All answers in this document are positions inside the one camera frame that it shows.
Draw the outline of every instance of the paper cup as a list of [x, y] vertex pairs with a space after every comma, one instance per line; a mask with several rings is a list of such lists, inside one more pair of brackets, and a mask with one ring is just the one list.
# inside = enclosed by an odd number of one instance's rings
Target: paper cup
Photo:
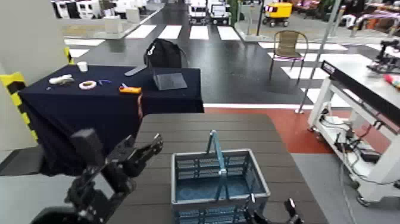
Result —
[[88, 71], [88, 64], [85, 61], [81, 61], [76, 63], [78, 65], [78, 68], [81, 72], [87, 72]]

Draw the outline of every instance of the warning tape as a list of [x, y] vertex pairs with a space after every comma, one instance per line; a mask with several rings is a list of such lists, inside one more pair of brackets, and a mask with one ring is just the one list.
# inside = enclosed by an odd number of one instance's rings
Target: warning tape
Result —
[[22, 119], [28, 126], [33, 138], [35, 140], [38, 140], [38, 136], [36, 132], [33, 130], [32, 124], [30, 123], [28, 114], [26, 112], [26, 108], [24, 107], [24, 104], [22, 104], [22, 100], [18, 94], [20, 90], [26, 87], [24, 77], [20, 72], [16, 72], [14, 74], [2, 74], [0, 75], [0, 80], [7, 89], [8, 93], [10, 94], [12, 102], [18, 108], [18, 111], [21, 113]]
[[74, 59], [71, 57], [71, 53], [70, 53], [70, 48], [69, 47], [66, 46], [64, 48], [64, 53], [65, 53], [65, 56], [68, 59], [68, 64], [74, 64]]

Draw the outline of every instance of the red floor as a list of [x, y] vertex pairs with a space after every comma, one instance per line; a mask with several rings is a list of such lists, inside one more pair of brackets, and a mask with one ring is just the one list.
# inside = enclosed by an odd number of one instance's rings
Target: red floor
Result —
[[[295, 114], [291, 109], [205, 108], [205, 113], [208, 114], [265, 114], [271, 117], [290, 153], [333, 153], [327, 143], [319, 141], [316, 134], [307, 131], [307, 119], [310, 112], [310, 110], [306, 110], [304, 114]], [[334, 111], [333, 114], [339, 117], [348, 117], [350, 112]], [[362, 130], [356, 130], [356, 133], [358, 135], [363, 134], [366, 127], [367, 125], [364, 125]], [[375, 129], [371, 130], [365, 140], [381, 153], [390, 144], [390, 141]]]

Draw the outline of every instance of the white pillar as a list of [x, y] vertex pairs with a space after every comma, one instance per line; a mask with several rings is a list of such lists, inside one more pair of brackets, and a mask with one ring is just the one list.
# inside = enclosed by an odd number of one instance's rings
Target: white pillar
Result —
[[[0, 73], [22, 72], [27, 85], [66, 65], [64, 38], [50, 1], [4, 1], [0, 13]], [[0, 84], [0, 151], [36, 145]]]

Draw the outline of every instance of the backpack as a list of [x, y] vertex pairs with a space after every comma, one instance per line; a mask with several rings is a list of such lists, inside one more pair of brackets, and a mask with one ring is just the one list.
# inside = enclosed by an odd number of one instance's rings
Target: backpack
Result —
[[157, 38], [147, 48], [143, 59], [151, 67], [182, 68], [181, 51], [175, 43]]

